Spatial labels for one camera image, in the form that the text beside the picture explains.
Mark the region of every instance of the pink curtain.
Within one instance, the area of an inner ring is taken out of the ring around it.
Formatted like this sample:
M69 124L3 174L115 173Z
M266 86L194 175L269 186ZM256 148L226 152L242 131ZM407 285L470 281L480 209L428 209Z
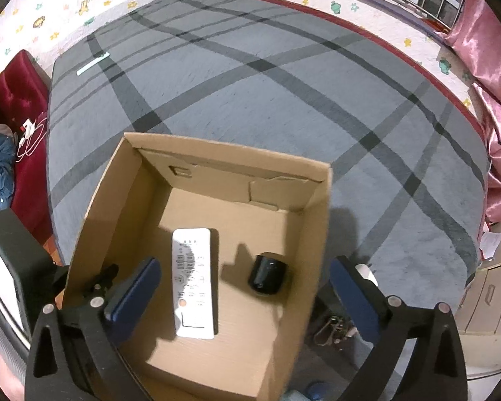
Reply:
M473 83L485 110L483 126L492 168L486 217L501 221L501 23L484 0L464 0L458 22L446 37L479 82Z

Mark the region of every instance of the metal screw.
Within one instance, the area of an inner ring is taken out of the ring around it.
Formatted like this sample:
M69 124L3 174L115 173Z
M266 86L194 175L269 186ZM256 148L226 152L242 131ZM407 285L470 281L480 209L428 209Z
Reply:
M389 296L388 297L388 304L393 307L399 307L403 303L403 300L401 300L398 296Z
M438 303L438 309L443 313L451 312L451 306L449 306L447 303L444 303L443 301L441 303Z
M49 314L54 311L54 305L47 304L43 307L43 313Z
M104 299L102 297L94 297L91 299L91 307L100 307L104 304Z

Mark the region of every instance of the gray bed sheet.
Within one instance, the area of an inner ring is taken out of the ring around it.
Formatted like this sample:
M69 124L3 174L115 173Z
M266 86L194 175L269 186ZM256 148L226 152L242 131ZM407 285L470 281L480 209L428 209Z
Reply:
M76 76L101 50L110 57ZM477 265L489 164L483 141L422 74L317 16L260 0L156 0L60 56L49 105L48 189L65 262L124 131L331 163L326 260L345 254L371 264L382 292L409 305L446 301L455 309ZM327 265L318 302L341 312ZM307 341L292 386L326 378L336 399L370 348L360 339L342 352Z

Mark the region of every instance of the white remote control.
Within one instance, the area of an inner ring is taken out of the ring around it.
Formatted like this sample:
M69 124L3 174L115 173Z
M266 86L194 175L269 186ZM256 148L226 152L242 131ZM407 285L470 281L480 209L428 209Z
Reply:
M172 301L176 336L214 338L209 229L172 233Z

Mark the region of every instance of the cardboard box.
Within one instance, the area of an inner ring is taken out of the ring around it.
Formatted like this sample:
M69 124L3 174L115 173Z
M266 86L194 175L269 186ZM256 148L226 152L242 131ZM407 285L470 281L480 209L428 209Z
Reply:
M64 306L116 263L119 279L147 256L162 282L120 347L155 399L277 401L317 292L328 227L328 164L205 140L126 133L95 191L70 267ZM213 340L175 336L171 236L212 231ZM247 285L254 256L282 255L281 291Z

